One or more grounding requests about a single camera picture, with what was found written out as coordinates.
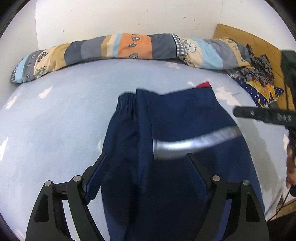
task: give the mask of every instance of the red fabric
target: red fabric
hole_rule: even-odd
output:
[[[204,88],[204,87],[211,87],[209,82],[203,82],[196,86],[196,88]]]

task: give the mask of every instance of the silver metal rod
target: silver metal rod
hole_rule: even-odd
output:
[[[242,133],[239,127],[230,126],[203,136],[182,141],[163,142],[153,140],[154,160],[169,160],[185,156],[187,153],[197,153],[240,136],[242,136]]]

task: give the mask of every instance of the black tool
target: black tool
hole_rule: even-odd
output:
[[[265,123],[282,125],[289,131],[288,146],[296,157],[296,112],[291,110],[267,109],[256,107],[237,106],[233,110],[235,117],[249,118]],[[291,186],[290,194],[296,197],[296,185]]]
[[[192,241],[213,241],[219,228],[225,202],[231,199],[231,211],[223,237],[225,241],[269,241],[267,224],[257,196],[247,180],[230,183],[213,176],[192,154],[186,158],[199,172],[210,197],[204,219],[197,223]],[[109,168],[108,156],[101,154],[81,176],[67,183],[46,181],[29,220],[26,241],[72,240],[62,200],[68,200],[73,222],[81,241],[104,241],[87,204],[93,200]]]

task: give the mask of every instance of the gingham fabric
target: gingham fabric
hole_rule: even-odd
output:
[[[45,57],[48,54],[48,52],[42,52],[38,58],[37,58],[37,62],[40,62],[42,60],[43,57]]]
[[[184,55],[185,54],[185,46],[184,44],[180,41],[180,39],[178,38],[177,35],[175,34],[171,34],[175,40],[176,43],[176,55],[180,56],[180,55]]]
[[[17,66],[14,68],[12,74],[11,74],[11,77],[10,77],[10,83],[15,83],[15,73],[17,71],[17,67],[20,63],[17,64]]]

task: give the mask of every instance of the light blue bed sheet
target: light blue bed sheet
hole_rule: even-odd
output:
[[[223,73],[174,62],[111,59],[71,66],[24,83],[0,111],[0,212],[10,228],[24,239],[43,183],[67,182],[93,165],[121,93],[137,88],[167,93],[204,81],[210,82],[246,139],[266,218],[270,217],[286,177],[283,140],[287,140],[287,131],[283,127],[236,119],[232,114],[235,105],[255,103]],[[109,240],[100,193],[89,210]],[[79,240],[67,206],[65,213],[72,238]]]

